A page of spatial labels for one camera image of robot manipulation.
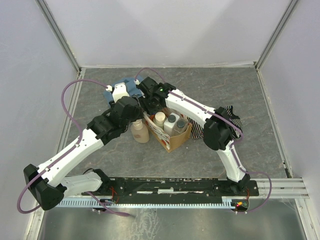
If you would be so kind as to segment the beige pump lotion bottle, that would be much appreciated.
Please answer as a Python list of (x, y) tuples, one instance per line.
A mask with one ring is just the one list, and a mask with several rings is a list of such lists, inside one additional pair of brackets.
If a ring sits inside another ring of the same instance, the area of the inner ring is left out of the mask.
[(149, 131), (141, 119), (134, 121), (130, 127), (135, 141), (145, 144), (150, 140)]

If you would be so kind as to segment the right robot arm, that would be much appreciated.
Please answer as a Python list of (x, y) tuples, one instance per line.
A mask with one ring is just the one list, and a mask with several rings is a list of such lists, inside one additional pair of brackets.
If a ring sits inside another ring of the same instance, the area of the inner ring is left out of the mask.
[(226, 170), (229, 191), (236, 196), (247, 190), (250, 174), (241, 164), (235, 150), (238, 132), (242, 131), (231, 122), (231, 118), (223, 107), (213, 108), (201, 104), (186, 96), (182, 91), (169, 83), (157, 83), (150, 77), (143, 81), (134, 81), (142, 92), (138, 98), (140, 105), (149, 114), (164, 108), (178, 111), (191, 118), (203, 128), (203, 141), (206, 146), (216, 151)]

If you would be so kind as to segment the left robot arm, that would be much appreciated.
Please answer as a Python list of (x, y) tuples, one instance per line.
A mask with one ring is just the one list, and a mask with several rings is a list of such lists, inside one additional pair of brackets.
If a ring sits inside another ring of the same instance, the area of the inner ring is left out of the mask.
[(23, 170), (27, 188), (40, 207), (47, 211), (64, 198), (80, 193), (106, 195), (110, 178), (101, 170), (68, 177), (68, 173), (93, 152), (128, 130), (130, 123), (144, 117), (137, 99), (124, 96), (101, 115), (92, 119), (81, 134), (56, 156)]

